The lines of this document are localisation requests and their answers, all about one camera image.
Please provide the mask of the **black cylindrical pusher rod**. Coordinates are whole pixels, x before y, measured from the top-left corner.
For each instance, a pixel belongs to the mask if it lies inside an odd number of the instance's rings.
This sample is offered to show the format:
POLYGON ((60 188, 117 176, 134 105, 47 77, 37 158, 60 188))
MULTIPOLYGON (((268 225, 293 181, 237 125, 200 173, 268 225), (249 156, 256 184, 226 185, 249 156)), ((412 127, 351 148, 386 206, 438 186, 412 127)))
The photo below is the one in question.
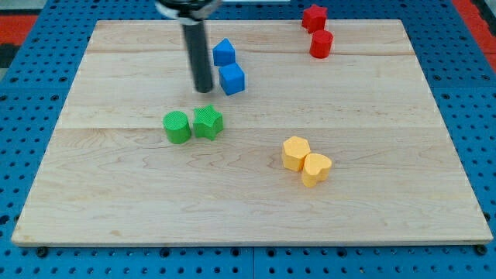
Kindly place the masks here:
POLYGON ((183 34, 195 90, 208 93, 213 89, 212 66, 208 56, 205 22, 183 25, 183 34))

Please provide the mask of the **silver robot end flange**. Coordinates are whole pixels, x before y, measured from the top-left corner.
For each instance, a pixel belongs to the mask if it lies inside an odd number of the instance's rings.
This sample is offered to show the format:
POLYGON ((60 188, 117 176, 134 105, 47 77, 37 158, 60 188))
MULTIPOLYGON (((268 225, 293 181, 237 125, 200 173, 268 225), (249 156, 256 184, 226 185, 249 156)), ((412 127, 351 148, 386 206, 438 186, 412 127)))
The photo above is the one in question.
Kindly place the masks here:
POLYGON ((156 0, 157 11, 170 19, 207 19, 222 0, 156 0))

